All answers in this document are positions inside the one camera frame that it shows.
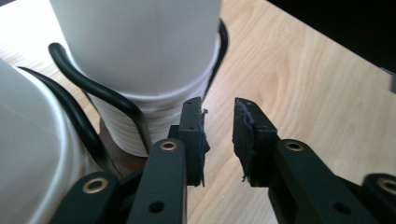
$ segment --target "brown base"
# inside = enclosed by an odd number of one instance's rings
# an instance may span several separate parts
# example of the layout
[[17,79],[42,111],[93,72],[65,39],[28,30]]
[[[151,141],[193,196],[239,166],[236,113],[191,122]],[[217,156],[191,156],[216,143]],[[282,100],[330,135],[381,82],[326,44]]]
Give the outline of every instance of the brown base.
[[113,139],[111,139],[110,133],[102,120],[100,120],[99,136],[122,176],[130,174],[146,164],[147,158],[136,157],[120,149]]

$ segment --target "black wire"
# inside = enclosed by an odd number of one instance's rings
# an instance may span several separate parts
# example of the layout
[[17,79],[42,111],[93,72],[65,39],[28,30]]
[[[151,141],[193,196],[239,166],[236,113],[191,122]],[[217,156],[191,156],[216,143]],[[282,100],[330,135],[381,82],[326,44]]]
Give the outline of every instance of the black wire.
[[64,47],[59,43],[49,45],[49,53],[62,73],[74,84],[82,88],[85,92],[92,94],[107,103],[115,106],[128,116],[136,125],[140,138],[146,148],[147,153],[151,149],[151,139],[146,119],[137,105],[129,101],[121,94],[96,83],[82,75],[68,60]]
[[219,36],[220,36],[220,49],[219,49],[219,55],[218,55],[218,60],[215,63],[215,66],[213,67],[212,70],[212,76],[210,77],[206,91],[205,91],[205,96],[209,92],[210,87],[212,86],[212,82],[216,77],[216,74],[219,71],[219,68],[221,66],[221,63],[225,57],[225,54],[227,53],[227,48],[228,48],[228,32],[227,32],[227,27],[225,26],[224,22],[222,19],[220,19],[220,24],[219,24]]
[[105,146],[103,145],[99,135],[96,133],[84,111],[81,109],[73,96],[52,79],[45,77],[29,68],[19,68],[39,79],[53,92],[58,101],[61,103],[64,112],[70,118],[70,121],[76,129],[80,140],[84,144],[85,148],[87,148],[87,150],[90,152],[94,161],[104,171],[110,172],[120,177],[120,173],[114,165],[113,160],[111,160],[111,158],[108,156]]

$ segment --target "wood grain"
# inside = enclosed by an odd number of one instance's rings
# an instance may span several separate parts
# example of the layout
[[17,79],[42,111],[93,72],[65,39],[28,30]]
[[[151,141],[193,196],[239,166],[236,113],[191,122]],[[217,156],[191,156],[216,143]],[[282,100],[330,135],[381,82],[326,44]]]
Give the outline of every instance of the wood grain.
[[[60,82],[98,128],[94,109],[47,53],[50,42],[63,41],[48,2],[22,10],[29,2],[0,8],[0,58]],[[306,142],[337,175],[358,184],[370,173],[396,175],[390,75],[265,1],[224,0],[221,17],[230,47],[204,102],[211,150],[206,187],[188,188],[189,223],[276,223],[267,190],[241,182],[232,144],[234,97],[256,102],[281,138]]]

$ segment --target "tabletop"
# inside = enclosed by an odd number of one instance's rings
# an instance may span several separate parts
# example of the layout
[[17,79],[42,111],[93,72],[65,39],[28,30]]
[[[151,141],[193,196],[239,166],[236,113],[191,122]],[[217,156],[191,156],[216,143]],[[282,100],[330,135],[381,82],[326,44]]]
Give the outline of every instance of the tabletop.
[[[233,153],[235,97],[254,101],[280,138],[307,143],[330,169],[361,184],[396,175],[396,95],[390,75],[263,0],[224,0],[230,46],[205,98],[205,187],[188,187],[189,223],[276,223],[267,189],[242,182]],[[99,116],[59,72],[48,44],[64,42],[45,0],[0,7],[0,58],[49,76],[78,100],[95,128]]]

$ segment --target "brass ring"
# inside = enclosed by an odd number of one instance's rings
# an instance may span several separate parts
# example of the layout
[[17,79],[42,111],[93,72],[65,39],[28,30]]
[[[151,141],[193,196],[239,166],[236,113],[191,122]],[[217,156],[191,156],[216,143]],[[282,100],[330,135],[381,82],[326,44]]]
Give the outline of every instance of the brass ring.
[[[93,183],[99,183],[99,186],[97,187],[93,187],[91,186],[91,184]],[[95,179],[92,179],[90,181],[88,181],[87,183],[84,184],[84,186],[82,187],[82,191],[84,191],[85,193],[97,193],[102,191],[103,189],[105,189],[108,185],[108,181],[103,178],[103,177],[96,177]]]
[[303,151],[304,147],[298,142],[286,142],[285,147],[291,151]]
[[169,142],[164,142],[164,143],[161,144],[161,149],[162,150],[170,151],[170,150],[173,150],[175,148],[177,148],[177,143],[176,142],[170,142],[169,141]]
[[396,181],[386,178],[379,178],[377,184],[379,185],[379,187],[381,187],[381,189],[396,195]]

